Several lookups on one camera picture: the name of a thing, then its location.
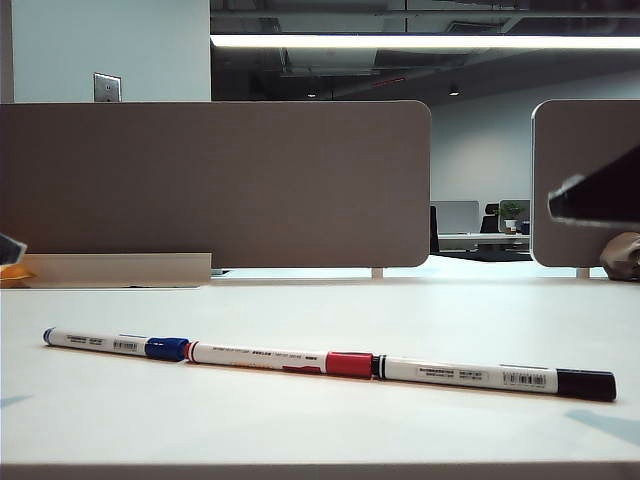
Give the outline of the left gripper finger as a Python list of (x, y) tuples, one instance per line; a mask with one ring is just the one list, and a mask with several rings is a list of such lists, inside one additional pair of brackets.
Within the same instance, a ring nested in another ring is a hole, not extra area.
[(5, 234), (0, 234), (0, 263), (17, 264), (26, 252), (27, 245)]

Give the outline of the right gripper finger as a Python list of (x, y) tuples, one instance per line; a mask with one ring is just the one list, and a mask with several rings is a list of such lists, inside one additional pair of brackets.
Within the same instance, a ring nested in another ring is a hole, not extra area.
[(639, 227), (639, 146), (604, 167), (566, 179), (548, 193), (550, 216), (560, 222)]

